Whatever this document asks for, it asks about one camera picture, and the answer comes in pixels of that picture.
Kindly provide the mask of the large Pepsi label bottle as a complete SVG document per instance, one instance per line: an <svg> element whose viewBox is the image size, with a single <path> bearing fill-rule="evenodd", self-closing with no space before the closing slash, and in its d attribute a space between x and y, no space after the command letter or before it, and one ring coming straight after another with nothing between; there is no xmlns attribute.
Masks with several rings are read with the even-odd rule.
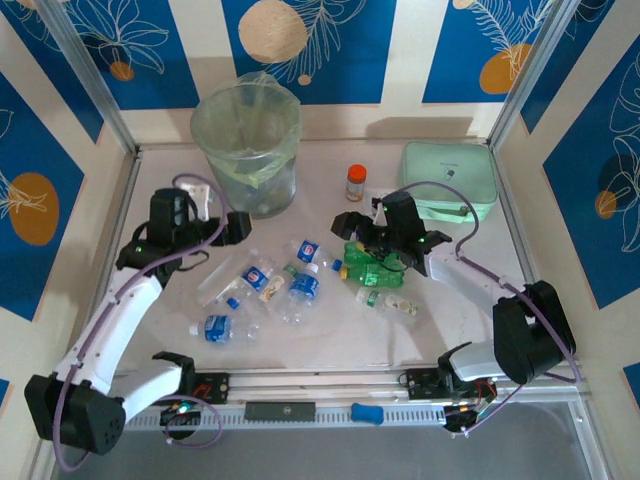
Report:
<svg viewBox="0 0 640 480"><path fill-rule="evenodd" d="M241 302L257 296L275 269L274 261L256 248L241 250L217 266L197 287L201 306L221 304L233 298Z"/></svg>

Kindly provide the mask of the clear bottle blue label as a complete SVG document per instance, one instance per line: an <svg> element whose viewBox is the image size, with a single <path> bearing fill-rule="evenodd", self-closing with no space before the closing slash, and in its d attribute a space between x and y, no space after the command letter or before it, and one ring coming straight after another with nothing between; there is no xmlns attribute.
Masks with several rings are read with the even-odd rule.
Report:
<svg viewBox="0 0 640 480"><path fill-rule="evenodd" d="M222 345L256 340L259 326L243 316L209 315L203 321L190 325L188 331L208 343Z"/></svg>
<svg viewBox="0 0 640 480"><path fill-rule="evenodd" d="M289 324L300 324L314 306L319 291L319 267L308 263L295 275L281 300L278 315Z"/></svg>

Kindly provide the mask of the clear bottle green label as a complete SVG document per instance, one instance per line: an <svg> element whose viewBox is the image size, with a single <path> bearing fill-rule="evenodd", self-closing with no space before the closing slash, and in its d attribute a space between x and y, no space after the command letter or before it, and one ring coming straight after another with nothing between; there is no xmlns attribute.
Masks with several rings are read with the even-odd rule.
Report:
<svg viewBox="0 0 640 480"><path fill-rule="evenodd" d="M420 302L371 287L360 287L356 293L356 301L389 318L416 320L424 312Z"/></svg>

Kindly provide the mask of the clear plastic waste bin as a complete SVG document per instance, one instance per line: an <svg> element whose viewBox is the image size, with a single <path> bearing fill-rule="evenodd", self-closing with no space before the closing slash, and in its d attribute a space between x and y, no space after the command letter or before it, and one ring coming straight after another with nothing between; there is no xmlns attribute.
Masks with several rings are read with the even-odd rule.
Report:
<svg viewBox="0 0 640 480"><path fill-rule="evenodd" d="M297 153L276 175L257 188L233 180L205 156L231 207L256 218L268 218L284 211L295 196Z"/></svg>

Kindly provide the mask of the orange capped pill bottle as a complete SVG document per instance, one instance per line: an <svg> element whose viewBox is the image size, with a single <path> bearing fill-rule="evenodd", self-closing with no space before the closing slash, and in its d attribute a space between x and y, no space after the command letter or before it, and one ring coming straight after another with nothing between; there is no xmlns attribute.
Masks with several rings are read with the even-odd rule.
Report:
<svg viewBox="0 0 640 480"><path fill-rule="evenodd" d="M363 198L367 169L361 164L353 164L348 168L346 177L345 196L348 200L357 202Z"/></svg>

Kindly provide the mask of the mint green zip pouch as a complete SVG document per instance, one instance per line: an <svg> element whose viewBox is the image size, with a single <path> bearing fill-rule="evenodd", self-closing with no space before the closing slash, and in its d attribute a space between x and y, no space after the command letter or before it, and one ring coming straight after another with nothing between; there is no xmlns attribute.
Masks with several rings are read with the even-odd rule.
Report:
<svg viewBox="0 0 640 480"><path fill-rule="evenodd" d="M400 162L399 185L409 184L424 220L484 220L498 199L493 158L484 145L408 143Z"/></svg>

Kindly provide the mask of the black flat device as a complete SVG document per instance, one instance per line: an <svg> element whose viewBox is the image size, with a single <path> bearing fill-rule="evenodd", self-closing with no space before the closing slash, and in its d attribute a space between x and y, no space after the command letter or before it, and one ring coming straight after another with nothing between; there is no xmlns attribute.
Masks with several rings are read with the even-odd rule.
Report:
<svg viewBox="0 0 640 480"><path fill-rule="evenodd" d="M248 421L313 422L315 415L314 402L251 401L246 403L244 411Z"/></svg>

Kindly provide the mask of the blue bone shaped object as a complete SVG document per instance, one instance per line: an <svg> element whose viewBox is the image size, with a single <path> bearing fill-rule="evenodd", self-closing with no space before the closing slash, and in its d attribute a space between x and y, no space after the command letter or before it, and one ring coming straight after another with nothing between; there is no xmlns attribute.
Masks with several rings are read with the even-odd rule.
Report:
<svg viewBox="0 0 640 480"><path fill-rule="evenodd" d="M382 425L385 420L385 412L380 406L353 403L351 405L351 420L353 422Z"/></svg>

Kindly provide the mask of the left base circuit board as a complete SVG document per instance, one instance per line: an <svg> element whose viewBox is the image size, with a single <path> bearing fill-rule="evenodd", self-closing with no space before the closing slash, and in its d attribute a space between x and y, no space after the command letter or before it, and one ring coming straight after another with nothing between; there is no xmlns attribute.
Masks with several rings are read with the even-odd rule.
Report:
<svg viewBox="0 0 640 480"><path fill-rule="evenodd" d="M201 409L196 403L174 400L160 413L161 427L197 426L201 420Z"/></svg>

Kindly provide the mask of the base circuit board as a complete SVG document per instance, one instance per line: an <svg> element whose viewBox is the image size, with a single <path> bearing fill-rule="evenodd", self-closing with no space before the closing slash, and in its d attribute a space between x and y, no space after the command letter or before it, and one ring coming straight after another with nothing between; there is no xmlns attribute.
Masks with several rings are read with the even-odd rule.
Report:
<svg viewBox="0 0 640 480"><path fill-rule="evenodd" d="M444 428L452 434L464 434L479 421L480 416L491 406L495 398L479 400L469 405L445 406Z"/></svg>
<svg viewBox="0 0 640 480"><path fill-rule="evenodd" d="M160 413L161 427L197 426L201 420L201 409L196 403L174 400Z"/></svg>

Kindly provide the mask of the right base circuit board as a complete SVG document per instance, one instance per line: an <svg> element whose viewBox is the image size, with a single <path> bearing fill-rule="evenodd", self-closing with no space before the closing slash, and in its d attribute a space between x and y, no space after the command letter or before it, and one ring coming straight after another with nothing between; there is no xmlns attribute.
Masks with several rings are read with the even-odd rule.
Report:
<svg viewBox="0 0 640 480"><path fill-rule="evenodd" d="M495 398L479 400L469 405L445 406L444 428L452 434L464 434L479 421L480 416L491 406Z"/></svg>

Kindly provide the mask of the aluminium side rail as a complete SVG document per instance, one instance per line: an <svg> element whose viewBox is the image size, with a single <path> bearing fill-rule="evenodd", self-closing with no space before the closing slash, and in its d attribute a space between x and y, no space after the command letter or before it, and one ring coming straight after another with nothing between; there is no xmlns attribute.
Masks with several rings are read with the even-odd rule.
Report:
<svg viewBox="0 0 640 480"><path fill-rule="evenodd" d="M52 305L43 323L52 328L46 336L52 353L46 375L81 337L109 288L139 169L139 154L127 153L82 188L47 290Z"/></svg>
<svg viewBox="0 0 640 480"><path fill-rule="evenodd" d="M492 147L496 184L500 203L514 243L523 279L510 280L508 295L499 298L494 309L494 352L505 373L516 375L519 384L548 373L564 359L563 338L554 330L554 314L550 303L557 293L550 284L538 278L530 258L524 226L506 168Z"/></svg>

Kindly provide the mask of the aluminium front rail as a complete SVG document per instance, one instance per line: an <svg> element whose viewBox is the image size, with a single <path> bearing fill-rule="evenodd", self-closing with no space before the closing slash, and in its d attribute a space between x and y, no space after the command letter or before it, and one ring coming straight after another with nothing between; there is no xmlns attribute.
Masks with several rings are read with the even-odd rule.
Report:
<svg viewBox="0 0 640 480"><path fill-rule="evenodd" d="M470 404L477 393L460 394L435 392L428 387L426 396L419 394L418 380L408 380L400 370L389 371L332 371L332 372L229 372L227 398L223 404L240 405L250 401L292 401L325 404L364 401L364 403L422 402L434 405ZM504 400L519 385L506 377L472 381L486 390L482 398L495 395ZM571 400L576 396L590 398L586 382L570 384L556 378L542 376L522 386L519 394L531 401Z"/></svg>

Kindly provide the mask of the aluminium frame post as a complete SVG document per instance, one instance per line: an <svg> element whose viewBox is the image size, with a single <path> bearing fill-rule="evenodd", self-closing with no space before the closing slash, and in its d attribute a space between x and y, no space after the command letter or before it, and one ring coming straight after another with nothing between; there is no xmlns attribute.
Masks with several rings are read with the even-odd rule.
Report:
<svg viewBox="0 0 640 480"><path fill-rule="evenodd" d="M62 4L57 0L34 0L34 4L66 61L124 151L136 154L138 146L120 109Z"/></svg>
<svg viewBox="0 0 640 480"><path fill-rule="evenodd" d="M551 12L541 26L524 66L507 95L487 137L487 146L495 153L528 99L581 0L554 0Z"/></svg>

